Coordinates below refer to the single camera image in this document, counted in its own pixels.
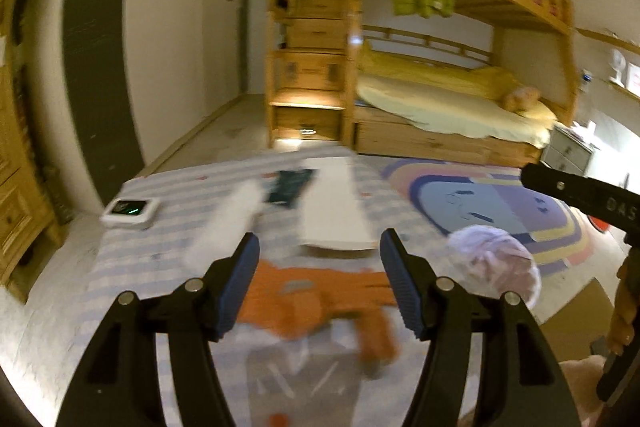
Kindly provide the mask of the right hand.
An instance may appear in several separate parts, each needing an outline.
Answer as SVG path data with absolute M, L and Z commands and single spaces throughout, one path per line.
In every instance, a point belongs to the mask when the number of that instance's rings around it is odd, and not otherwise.
M 634 340 L 634 318 L 637 314 L 639 299 L 631 294 L 626 286 L 626 277 L 629 262 L 632 257 L 638 254 L 637 248 L 631 248 L 627 258 L 616 272 L 618 285 L 614 299 L 614 310 L 610 324 L 610 330 L 606 335 L 606 345 L 608 350 L 616 355 L 622 355 L 625 348 Z

